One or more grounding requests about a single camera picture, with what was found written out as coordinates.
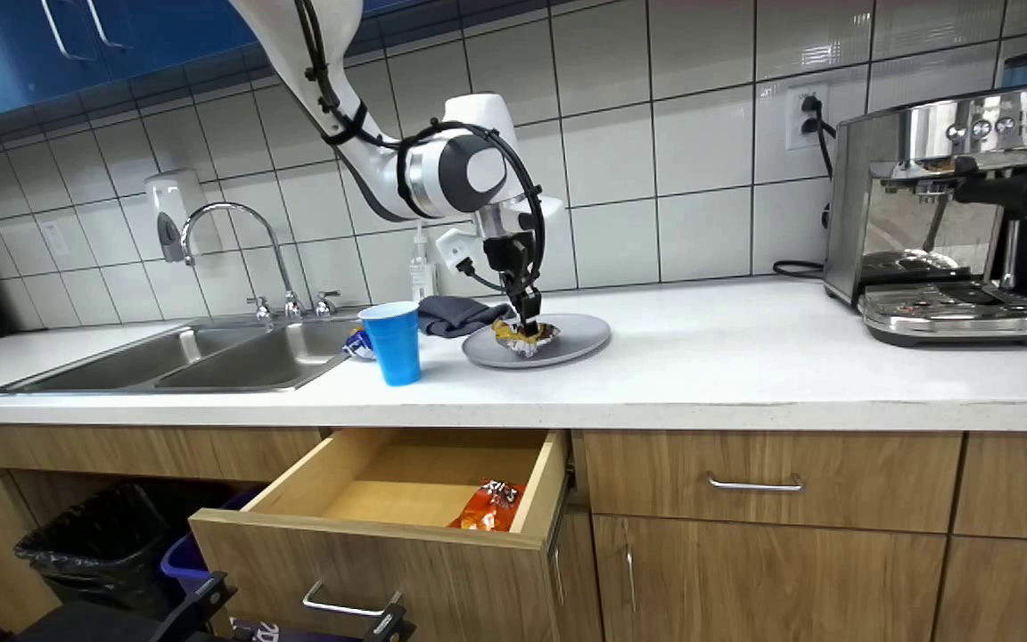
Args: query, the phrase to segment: espresso machine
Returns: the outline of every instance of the espresso machine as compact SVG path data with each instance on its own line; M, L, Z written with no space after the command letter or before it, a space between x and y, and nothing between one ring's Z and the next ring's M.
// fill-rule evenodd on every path
M840 123L826 293L887 341L1027 341L1027 85Z

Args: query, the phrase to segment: white tile wall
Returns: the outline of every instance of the white tile wall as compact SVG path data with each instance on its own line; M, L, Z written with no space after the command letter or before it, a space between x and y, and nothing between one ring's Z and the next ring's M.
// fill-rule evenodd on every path
M798 132L801 97L839 123L988 88L1018 53L1027 0L573 0L367 53L350 78L389 136L454 94L508 97L531 178L567 204L542 271L558 293L820 260L830 183ZM0 281L26 328L250 315L250 293L279 304L250 217L208 217L195 271L162 260L143 197L156 170L258 205L303 293L411 297L415 229L370 215L301 104L262 78L0 140ZM482 293L442 266L439 284Z

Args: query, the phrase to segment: robotic arm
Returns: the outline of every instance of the robotic arm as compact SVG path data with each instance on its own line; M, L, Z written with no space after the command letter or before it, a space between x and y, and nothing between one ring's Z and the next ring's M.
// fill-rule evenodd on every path
M539 185L517 158L508 101L495 94L455 97L433 127L389 140L341 69L365 0L233 0L233 7L377 217L482 217L484 255L499 276L491 287L503 287L517 324L531 328L542 311L534 278L545 253L545 215Z

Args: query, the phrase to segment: kitchen counter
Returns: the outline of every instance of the kitchen counter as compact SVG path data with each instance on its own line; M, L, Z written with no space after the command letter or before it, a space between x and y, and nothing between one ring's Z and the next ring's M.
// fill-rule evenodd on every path
M376 362L341 362L288 392L0 394L0 425L1027 431L1027 344L883 344L820 281L622 287L545 306L599 315L616 335L549 372L479 372L460 341L426 339L426 383L405 390L382 385ZM0 385L162 328L0 339Z

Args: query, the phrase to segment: stainless steel sink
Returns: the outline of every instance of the stainless steel sink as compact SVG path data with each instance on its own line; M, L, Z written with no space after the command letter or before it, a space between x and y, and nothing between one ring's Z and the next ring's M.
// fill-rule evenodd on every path
M356 316L303 316L297 324L184 324L109 354L55 368L5 394L41 392L271 392L301 390L341 362Z

